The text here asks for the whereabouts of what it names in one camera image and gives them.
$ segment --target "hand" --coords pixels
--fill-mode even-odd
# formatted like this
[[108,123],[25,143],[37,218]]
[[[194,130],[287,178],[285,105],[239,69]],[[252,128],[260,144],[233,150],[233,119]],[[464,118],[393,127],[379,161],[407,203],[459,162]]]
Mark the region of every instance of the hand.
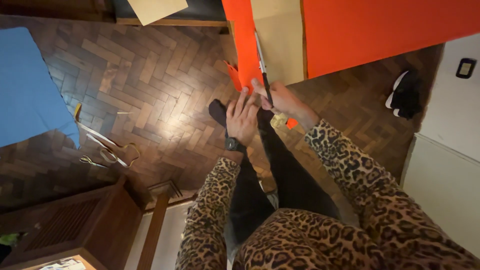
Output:
[[270,94],[275,107],[268,102],[265,87],[255,78],[252,80],[253,92],[259,93],[262,100],[262,108],[278,114],[282,112],[290,118],[297,120],[305,131],[309,131],[319,121],[320,117],[305,103],[301,102],[281,82],[274,81],[270,84]]
[[247,103],[248,87],[244,87],[238,101],[232,101],[227,108],[227,131],[230,137],[248,146],[257,131],[258,107],[254,105],[258,94],[253,92]]

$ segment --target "black watch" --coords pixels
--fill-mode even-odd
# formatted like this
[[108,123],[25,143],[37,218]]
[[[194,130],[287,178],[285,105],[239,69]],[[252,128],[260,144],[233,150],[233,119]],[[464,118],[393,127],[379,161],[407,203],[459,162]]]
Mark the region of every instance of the black watch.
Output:
[[229,151],[238,151],[242,153],[246,153],[247,147],[242,145],[237,139],[234,137],[228,137],[225,139],[225,149]]

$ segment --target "herringbone parquet floor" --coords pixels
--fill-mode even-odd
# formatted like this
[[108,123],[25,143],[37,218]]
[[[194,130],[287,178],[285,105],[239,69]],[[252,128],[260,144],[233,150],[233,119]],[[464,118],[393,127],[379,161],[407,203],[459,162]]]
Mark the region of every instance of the herringbone parquet floor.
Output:
[[[0,17],[1,28],[15,26],[30,30],[70,111],[82,103],[83,124],[119,144],[136,143],[142,155],[128,170],[81,163],[79,157],[86,154],[108,165],[84,130],[79,150],[56,131],[0,148],[0,210],[109,184],[119,173],[129,175],[139,189],[172,180],[189,196],[202,186],[224,142],[224,129],[207,106],[215,98],[227,102],[238,94],[222,62],[218,28]],[[409,66],[427,81],[427,97],[437,63],[438,47],[431,47],[291,88],[400,177],[419,121],[395,117],[384,102],[394,79]],[[272,121],[280,137],[342,207],[346,202],[303,142],[304,131],[287,129],[284,120]],[[248,152],[266,189],[274,188],[258,136]],[[120,157],[129,162],[135,154]]]

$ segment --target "yellow tape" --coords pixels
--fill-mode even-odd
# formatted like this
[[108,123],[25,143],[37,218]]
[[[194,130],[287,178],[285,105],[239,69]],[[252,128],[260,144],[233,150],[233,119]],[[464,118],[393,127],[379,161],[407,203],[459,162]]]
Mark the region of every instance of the yellow tape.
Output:
[[119,162],[123,167],[125,168],[130,168],[133,164],[133,162],[135,160],[137,160],[139,157],[140,157],[140,150],[138,150],[138,147],[136,146],[136,144],[134,143],[129,143],[125,146],[120,146],[118,144],[116,144],[115,142],[113,142],[112,140],[108,139],[107,137],[101,135],[100,133],[96,132],[95,130],[87,127],[86,125],[80,123],[78,121],[78,114],[80,113],[80,108],[82,107],[82,104],[81,103],[78,103],[77,104],[77,107],[75,108],[75,113],[73,115],[73,118],[75,119],[75,122],[77,123],[77,125],[83,129],[85,129],[86,131],[102,138],[103,140],[109,142],[110,144],[112,145],[115,145],[117,148],[119,149],[125,149],[129,146],[132,146],[133,148],[135,148],[135,151],[137,151],[138,153],[138,157],[134,158],[129,165],[127,165],[125,162],[123,162],[121,159],[119,159],[119,157],[109,148],[107,147],[106,145],[104,145],[101,141],[99,141],[98,139],[96,139],[95,137],[93,137],[91,134],[87,134],[87,137],[89,137],[92,141],[100,144],[101,147],[103,147],[102,150],[100,150],[100,155],[105,159],[106,162],[108,163],[115,163],[115,162]]

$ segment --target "blue fabric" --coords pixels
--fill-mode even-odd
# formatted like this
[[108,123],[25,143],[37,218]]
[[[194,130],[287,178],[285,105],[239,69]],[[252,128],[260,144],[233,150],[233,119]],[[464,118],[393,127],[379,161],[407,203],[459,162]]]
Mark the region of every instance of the blue fabric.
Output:
[[52,129],[80,146],[78,127],[28,29],[0,30],[0,147]]

